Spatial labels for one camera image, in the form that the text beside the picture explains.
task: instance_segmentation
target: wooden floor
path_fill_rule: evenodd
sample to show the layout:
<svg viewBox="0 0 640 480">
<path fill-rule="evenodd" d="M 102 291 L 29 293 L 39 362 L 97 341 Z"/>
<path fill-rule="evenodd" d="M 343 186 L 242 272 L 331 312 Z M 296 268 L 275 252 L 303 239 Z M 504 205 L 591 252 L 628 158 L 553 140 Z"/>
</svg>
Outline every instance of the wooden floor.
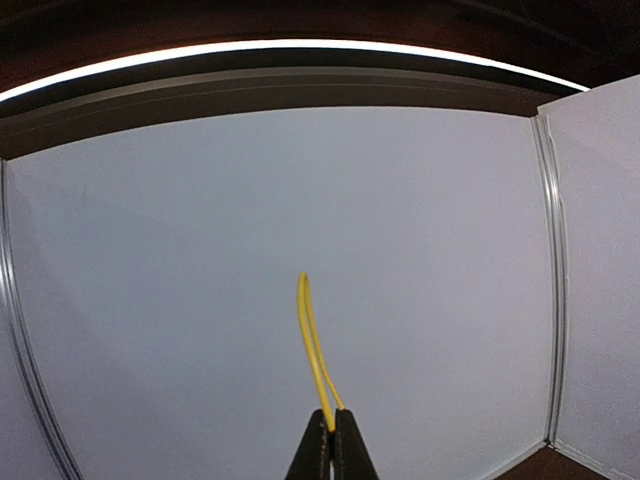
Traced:
<svg viewBox="0 0 640 480">
<path fill-rule="evenodd" d="M 543 448 L 497 480 L 606 480 L 550 448 Z"/>
</svg>

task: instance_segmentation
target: white wall panel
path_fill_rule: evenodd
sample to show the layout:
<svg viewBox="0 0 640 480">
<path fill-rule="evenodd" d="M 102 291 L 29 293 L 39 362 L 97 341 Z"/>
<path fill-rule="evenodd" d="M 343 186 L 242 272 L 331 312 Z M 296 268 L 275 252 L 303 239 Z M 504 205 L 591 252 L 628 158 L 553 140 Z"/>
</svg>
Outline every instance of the white wall panel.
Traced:
<svg viewBox="0 0 640 480">
<path fill-rule="evenodd" d="M 541 110 L 568 235 L 558 439 L 612 478 L 640 478 L 640 77 Z"/>
<path fill-rule="evenodd" d="M 218 117 L 10 163 L 17 281 L 90 480 L 283 478 L 334 379 L 381 478 L 480 478 L 542 440 L 551 292 L 528 120 Z"/>
<path fill-rule="evenodd" d="M 0 319 L 0 478 L 59 480 L 14 363 Z"/>
</svg>

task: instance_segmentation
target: yellow loop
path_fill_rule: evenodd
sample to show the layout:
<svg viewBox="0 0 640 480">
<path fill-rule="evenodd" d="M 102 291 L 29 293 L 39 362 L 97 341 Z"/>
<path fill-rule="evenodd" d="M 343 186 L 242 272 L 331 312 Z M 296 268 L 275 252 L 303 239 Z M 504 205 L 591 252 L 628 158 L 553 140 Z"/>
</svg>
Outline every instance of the yellow loop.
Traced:
<svg viewBox="0 0 640 480">
<path fill-rule="evenodd" d="M 300 324 L 300 331 L 302 332 L 304 348 L 309 358 L 309 365 L 311 365 L 313 380 L 318 390 L 318 397 L 320 397 L 322 411 L 327 419 L 327 428 L 330 432 L 333 432 L 336 429 L 336 421 L 324 382 L 329 385 L 329 389 L 331 393 L 333 393 L 333 398 L 335 398 L 340 410 L 344 410 L 344 403 L 342 403 L 342 399 L 340 395 L 338 395 L 338 390 L 331 380 L 327 364 L 324 361 L 322 345 L 320 345 L 320 338 L 318 337 L 318 330 L 316 329 L 316 322 L 313 316 L 313 306 L 311 305 L 311 283 L 309 282 L 309 277 L 304 272 L 298 277 L 298 323 Z"/>
</svg>

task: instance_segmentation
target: yellow rubber band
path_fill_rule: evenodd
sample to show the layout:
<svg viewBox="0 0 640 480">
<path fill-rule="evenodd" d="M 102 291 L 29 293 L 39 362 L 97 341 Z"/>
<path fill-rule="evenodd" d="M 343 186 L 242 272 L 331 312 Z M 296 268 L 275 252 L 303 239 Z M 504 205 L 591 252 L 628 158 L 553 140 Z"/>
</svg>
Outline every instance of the yellow rubber band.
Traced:
<svg viewBox="0 0 640 480">
<path fill-rule="evenodd" d="M 313 315 L 313 306 L 311 304 L 311 283 L 309 282 L 309 277 L 304 272 L 298 277 L 298 323 L 300 324 L 304 348 L 307 352 L 309 365 L 311 366 L 311 373 L 313 373 L 313 380 L 316 384 L 316 390 L 318 390 L 320 405 L 322 405 L 322 411 L 327 420 L 327 428 L 330 432 L 333 432 L 336 429 L 336 420 L 331 404 L 329 403 L 329 396 L 327 395 L 327 390 L 324 385 L 325 382 L 329 386 L 338 408 L 344 410 L 345 407 L 336 386 L 331 380 L 329 369 L 324 361 L 322 345 L 318 337 L 316 321 Z"/>
</svg>

